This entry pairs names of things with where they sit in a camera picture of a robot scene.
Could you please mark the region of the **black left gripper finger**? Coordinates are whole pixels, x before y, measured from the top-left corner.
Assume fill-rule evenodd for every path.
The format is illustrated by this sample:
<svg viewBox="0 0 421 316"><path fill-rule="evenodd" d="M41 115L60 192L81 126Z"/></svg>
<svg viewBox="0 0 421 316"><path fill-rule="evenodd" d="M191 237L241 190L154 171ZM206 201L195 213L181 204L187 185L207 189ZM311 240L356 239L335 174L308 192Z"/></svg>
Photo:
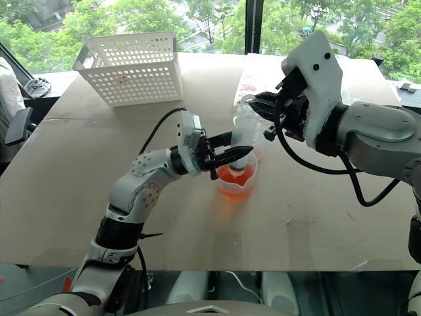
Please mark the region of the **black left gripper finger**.
<svg viewBox="0 0 421 316"><path fill-rule="evenodd" d="M212 166L218 168L224 165L234 163L252 152L253 147L251 145L240 145L234 147L227 146L216 146L214 148L214 157L212 159Z"/></svg>
<svg viewBox="0 0 421 316"><path fill-rule="evenodd" d="M226 147L231 144L232 131L225 132L219 135L215 135L207 139L211 147Z"/></svg>

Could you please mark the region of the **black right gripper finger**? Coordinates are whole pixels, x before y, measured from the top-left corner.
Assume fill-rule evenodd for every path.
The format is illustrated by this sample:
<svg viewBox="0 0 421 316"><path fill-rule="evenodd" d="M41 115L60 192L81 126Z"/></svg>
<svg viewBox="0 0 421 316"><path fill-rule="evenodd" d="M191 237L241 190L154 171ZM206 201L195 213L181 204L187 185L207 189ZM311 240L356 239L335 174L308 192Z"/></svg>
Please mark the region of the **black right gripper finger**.
<svg viewBox="0 0 421 316"><path fill-rule="evenodd" d="M279 93L273 92L261 92L255 95L254 102L255 103L275 103L279 100L280 95Z"/></svg>
<svg viewBox="0 0 421 316"><path fill-rule="evenodd" d="M258 116L269 122L274 122L274 100L253 99L248 102L248 105L254 110Z"/></svg>

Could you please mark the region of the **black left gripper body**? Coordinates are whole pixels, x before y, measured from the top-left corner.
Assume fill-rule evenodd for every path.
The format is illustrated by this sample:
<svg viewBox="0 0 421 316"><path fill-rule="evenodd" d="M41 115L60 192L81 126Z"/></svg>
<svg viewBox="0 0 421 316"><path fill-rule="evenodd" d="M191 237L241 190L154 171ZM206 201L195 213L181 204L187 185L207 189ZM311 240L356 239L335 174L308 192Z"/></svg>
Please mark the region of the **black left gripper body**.
<svg viewBox="0 0 421 316"><path fill-rule="evenodd" d="M207 138L205 130L201 131L194 156L200 171L210 172L210 179L217 180L218 175L216 172L216 155L214 148L211 146L211 143Z"/></svg>

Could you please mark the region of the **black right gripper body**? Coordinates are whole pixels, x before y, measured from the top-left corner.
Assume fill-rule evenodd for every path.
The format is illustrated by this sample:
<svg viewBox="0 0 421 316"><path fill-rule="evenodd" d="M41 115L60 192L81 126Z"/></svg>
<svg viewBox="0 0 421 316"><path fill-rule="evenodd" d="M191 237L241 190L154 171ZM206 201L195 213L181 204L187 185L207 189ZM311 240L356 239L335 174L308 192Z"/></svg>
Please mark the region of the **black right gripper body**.
<svg viewBox="0 0 421 316"><path fill-rule="evenodd" d="M304 142L304 127L307 119L309 102L303 94L307 83L298 67L285 76L280 82L280 90L273 93L268 100L268 120L280 127L290 138Z"/></svg>

